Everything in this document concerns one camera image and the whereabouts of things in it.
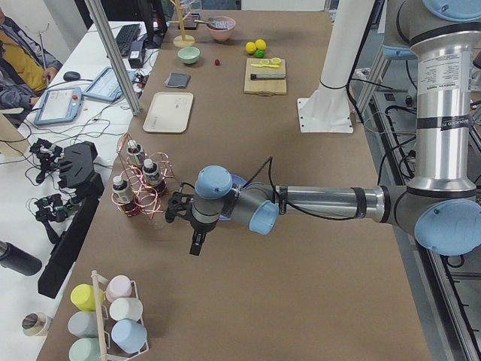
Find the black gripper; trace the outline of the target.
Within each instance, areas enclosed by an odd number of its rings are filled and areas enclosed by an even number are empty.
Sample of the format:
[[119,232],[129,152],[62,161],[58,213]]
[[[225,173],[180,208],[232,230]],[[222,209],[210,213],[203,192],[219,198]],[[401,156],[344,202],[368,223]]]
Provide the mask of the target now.
[[[204,222],[197,220],[194,216],[191,216],[190,224],[194,229],[192,240],[204,241],[207,233],[211,232],[216,227],[216,222]],[[202,243],[192,242],[189,253],[193,256],[199,256],[201,254]]]

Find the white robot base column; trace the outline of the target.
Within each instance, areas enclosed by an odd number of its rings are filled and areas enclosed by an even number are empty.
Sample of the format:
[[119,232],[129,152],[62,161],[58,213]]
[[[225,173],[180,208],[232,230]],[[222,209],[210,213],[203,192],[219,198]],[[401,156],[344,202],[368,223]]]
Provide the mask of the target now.
[[309,98],[298,99],[301,132],[353,132],[348,83],[374,3],[374,0],[339,2],[319,87]]

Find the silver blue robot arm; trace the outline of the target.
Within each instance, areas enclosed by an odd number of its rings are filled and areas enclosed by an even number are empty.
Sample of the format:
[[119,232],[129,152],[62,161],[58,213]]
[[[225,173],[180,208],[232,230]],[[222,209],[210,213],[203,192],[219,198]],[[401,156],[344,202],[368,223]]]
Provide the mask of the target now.
[[405,186],[370,189],[233,183],[227,169],[203,168],[188,198],[186,219],[194,232],[190,252],[199,255],[220,217],[265,235],[277,218],[297,211],[325,220],[370,218],[412,235],[444,256],[480,244],[476,185],[467,176],[470,79],[480,40],[478,1],[388,1],[383,52],[417,59],[416,168]]

